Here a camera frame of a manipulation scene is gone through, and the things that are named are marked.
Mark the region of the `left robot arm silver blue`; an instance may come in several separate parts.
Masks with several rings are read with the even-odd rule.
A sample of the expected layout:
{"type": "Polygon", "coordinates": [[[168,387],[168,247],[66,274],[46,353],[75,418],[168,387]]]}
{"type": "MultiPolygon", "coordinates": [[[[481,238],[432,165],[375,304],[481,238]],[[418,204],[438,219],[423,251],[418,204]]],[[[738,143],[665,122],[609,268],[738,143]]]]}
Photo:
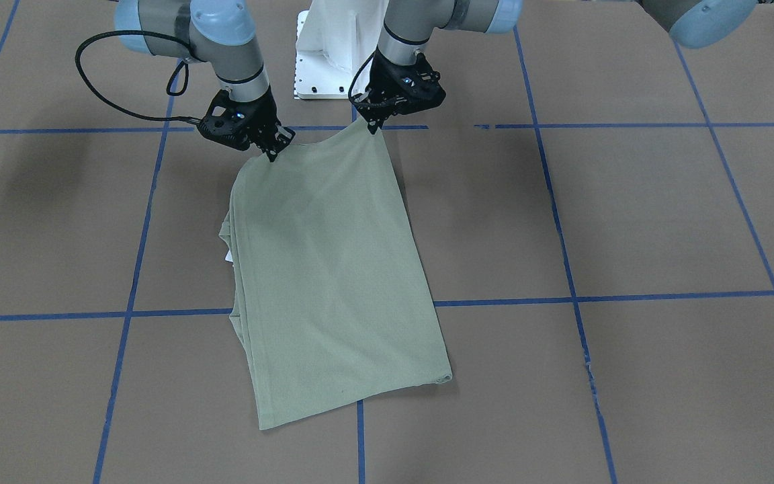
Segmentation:
{"type": "MultiPolygon", "coordinates": [[[[755,1],[641,1],[647,13],[680,46],[700,49],[737,30],[755,1]]],[[[434,30],[506,34],[518,24],[521,1],[390,1],[365,89],[348,100],[375,134],[393,116],[438,108],[445,99],[440,74],[426,59],[434,30]]]]}

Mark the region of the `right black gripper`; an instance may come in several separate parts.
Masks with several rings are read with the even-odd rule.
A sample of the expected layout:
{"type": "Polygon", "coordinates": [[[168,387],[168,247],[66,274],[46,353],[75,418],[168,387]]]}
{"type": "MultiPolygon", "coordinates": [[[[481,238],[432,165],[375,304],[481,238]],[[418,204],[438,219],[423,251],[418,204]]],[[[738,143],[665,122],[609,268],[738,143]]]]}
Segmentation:
{"type": "Polygon", "coordinates": [[[234,150],[246,151],[255,145],[270,163],[275,162],[296,135],[277,119],[271,88],[249,102],[234,101],[227,89],[221,89],[197,123],[197,130],[206,140],[234,150]]]}

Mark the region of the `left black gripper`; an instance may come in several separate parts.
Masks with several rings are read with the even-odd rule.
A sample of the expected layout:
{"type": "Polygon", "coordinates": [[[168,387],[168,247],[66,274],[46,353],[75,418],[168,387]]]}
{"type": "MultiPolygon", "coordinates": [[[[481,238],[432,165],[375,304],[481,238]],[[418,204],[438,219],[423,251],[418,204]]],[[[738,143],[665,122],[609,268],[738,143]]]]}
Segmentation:
{"type": "Polygon", "coordinates": [[[349,101],[365,119],[370,134],[375,135],[391,116],[438,108],[445,100],[439,71],[419,50],[412,53],[410,65],[399,65],[375,49],[353,76],[352,86],[366,65],[370,66],[370,80],[362,92],[349,94],[349,101]]]}

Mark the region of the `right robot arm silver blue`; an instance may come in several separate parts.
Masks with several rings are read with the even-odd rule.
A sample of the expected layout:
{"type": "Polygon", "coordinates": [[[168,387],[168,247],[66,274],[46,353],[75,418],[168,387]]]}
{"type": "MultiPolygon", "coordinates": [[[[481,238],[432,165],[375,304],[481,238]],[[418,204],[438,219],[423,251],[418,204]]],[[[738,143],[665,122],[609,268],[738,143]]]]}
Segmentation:
{"type": "Polygon", "coordinates": [[[211,65],[219,91],[205,116],[191,119],[206,140],[256,146],[270,161],[291,144],[245,1],[120,1],[114,27],[132,51],[211,65]]]}

